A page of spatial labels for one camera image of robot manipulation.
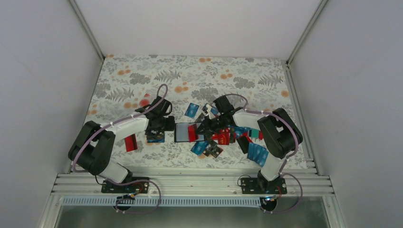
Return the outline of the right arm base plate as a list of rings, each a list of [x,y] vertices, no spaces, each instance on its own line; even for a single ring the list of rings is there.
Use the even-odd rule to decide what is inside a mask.
[[[272,181],[258,178],[241,178],[241,190],[243,194],[287,194],[287,185],[284,178],[276,178]]]

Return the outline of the red striped card back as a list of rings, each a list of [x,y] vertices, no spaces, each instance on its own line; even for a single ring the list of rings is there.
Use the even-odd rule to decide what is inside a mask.
[[[204,135],[198,134],[196,131],[198,129],[197,123],[192,123],[188,126],[188,138],[189,142],[204,141]]]

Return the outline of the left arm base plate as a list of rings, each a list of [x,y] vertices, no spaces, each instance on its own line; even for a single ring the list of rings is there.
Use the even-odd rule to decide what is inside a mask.
[[[116,193],[116,194],[131,194],[131,193],[141,193],[146,194],[149,187],[148,177],[134,177],[130,181],[136,181],[130,185],[116,185],[110,181],[103,181],[101,192],[102,193]]]

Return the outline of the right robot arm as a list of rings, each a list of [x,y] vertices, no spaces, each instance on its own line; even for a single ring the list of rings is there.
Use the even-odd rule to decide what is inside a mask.
[[[210,136],[228,126],[259,130],[269,154],[258,172],[257,186],[262,193],[270,193],[287,160],[296,154],[303,142],[302,133],[283,108],[277,108],[273,112],[235,108],[225,95],[218,97],[213,103],[219,115],[215,116],[208,105],[206,117],[195,132]]]

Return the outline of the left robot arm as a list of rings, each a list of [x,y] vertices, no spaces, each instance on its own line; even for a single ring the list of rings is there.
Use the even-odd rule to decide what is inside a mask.
[[[173,131],[175,120],[171,115],[172,109],[171,102],[158,96],[151,104],[115,122],[86,122],[68,153],[72,167],[78,165],[94,176],[106,178],[120,192],[129,191],[132,173],[111,159],[115,142],[140,132],[156,137],[165,131]]]

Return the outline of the black card holder wallet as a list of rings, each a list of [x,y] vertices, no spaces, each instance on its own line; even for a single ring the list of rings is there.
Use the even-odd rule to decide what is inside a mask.
[[[203,142],[207,140],[204,134],[197,134],[200,123],[177,123],[174,129],[175,143]]]

